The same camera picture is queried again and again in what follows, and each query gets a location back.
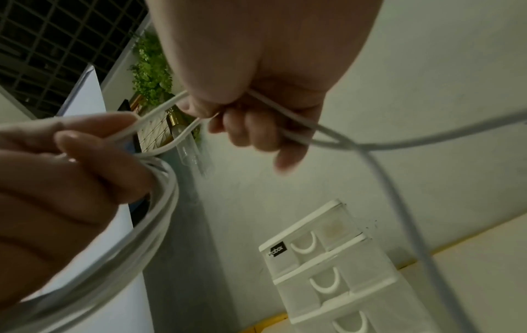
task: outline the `fingernail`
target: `fingernail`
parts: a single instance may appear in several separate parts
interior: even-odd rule
[[[58,132],[59,140],[65,138],[73,144],[82,145],[84,148],[96,150],[104,145],[104,140],[89,134],[84,134],[76,131],[62,131]]]

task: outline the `green plant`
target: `green plant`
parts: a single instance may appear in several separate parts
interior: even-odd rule
[[[172,75],[158,36],[149,31],[138,37],[133,52],[138,63],[132,65],[133,87],[144,96],[143,105],[163,103],[172,90]]]

